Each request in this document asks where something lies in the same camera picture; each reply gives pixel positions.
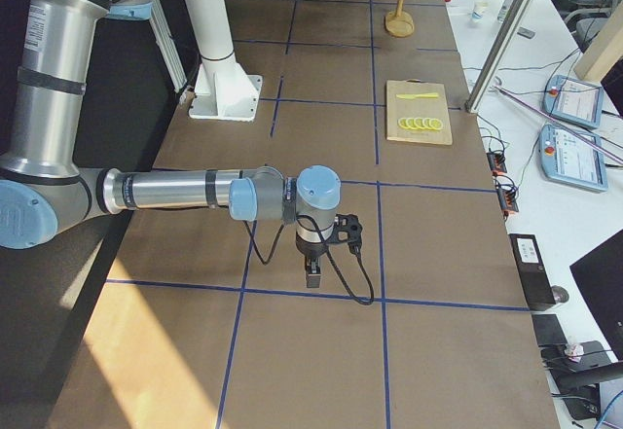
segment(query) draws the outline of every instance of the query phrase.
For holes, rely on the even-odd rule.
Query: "device screen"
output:
[[[586,136],[595,142],[595,137]],[[591,183],[601,183],[598,154],[586,143],[562,129],[555,129],[558,172]]]
[[[566,79],[556,100],[558,111],[581,120],[594,122],[597,114],[599,88]]]

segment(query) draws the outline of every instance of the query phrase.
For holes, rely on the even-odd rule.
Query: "white table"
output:
[[[447,4],[463,68],[482,67],[501,26],[496,16],[503,0],[485,0],[489,8],[478,23],[471,20],[475,1],[452,0]],[[522,26],[533,30],[536,35],[531,40],[516,36],[500,67],[541,66],[560,61],[577,48],[550,0],[533,0]],[[557,74],[576,77],[572,65],[578,56],[579,53],[566,60]],[[509,90],[543,90],[555,68],[556,65],[542,70],[499,71],[497,76]],[[477,70],[465,69],[470,86],[478,74]],[[542,93],[522,95],[520,98],[540,109]],[[609,98],[605,100],[604,108],[616,113]],[[502,139],[510,142],[506,150],[508,175],[519,183],[544,120],[495,92],[487,93],[479,115],[499,127]],[[480,124],[491,128],[482,121]],[[623,120],[604,115],[597,133],[623,144]],[[608,149],[623,155],[623,151],[613,146]],[[558,315],[568,341],[598,340],[605,349],[609,349],[609,345],[584,303],[569,266],[623,229],[623,171],[609,170],[607,180],[609,190],[602,194],[554,183],[544,177],[538,152],[535,151],[521,184],[518,199],[520,212],[509,217],[506,223],[508,232],[536,236],[550,284],[560,285],[569,292],[568,303],[548,311]],[[563,402],[557,400],[556,409],[562,428],[575,427]],[[585,427],[593,425],[594,421],[584,424]]]

